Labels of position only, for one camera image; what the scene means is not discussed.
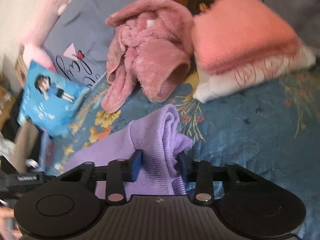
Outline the person's left hand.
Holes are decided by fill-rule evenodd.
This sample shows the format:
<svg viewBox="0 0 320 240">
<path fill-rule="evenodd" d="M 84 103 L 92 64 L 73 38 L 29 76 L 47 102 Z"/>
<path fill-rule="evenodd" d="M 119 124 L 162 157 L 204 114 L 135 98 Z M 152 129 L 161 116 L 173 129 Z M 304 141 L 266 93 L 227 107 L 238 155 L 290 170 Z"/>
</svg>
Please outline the person's left hand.
<svg viewBox="0 0 320 240">
<path fill-rule="evenodd" d="M 1 239 L 20 239 L 22 234 L 20 230 L 14 229 L 12 225 L 9 225 L 9 222 L 14 219 L 14 210 L 1 206 Z"/>
</svg>

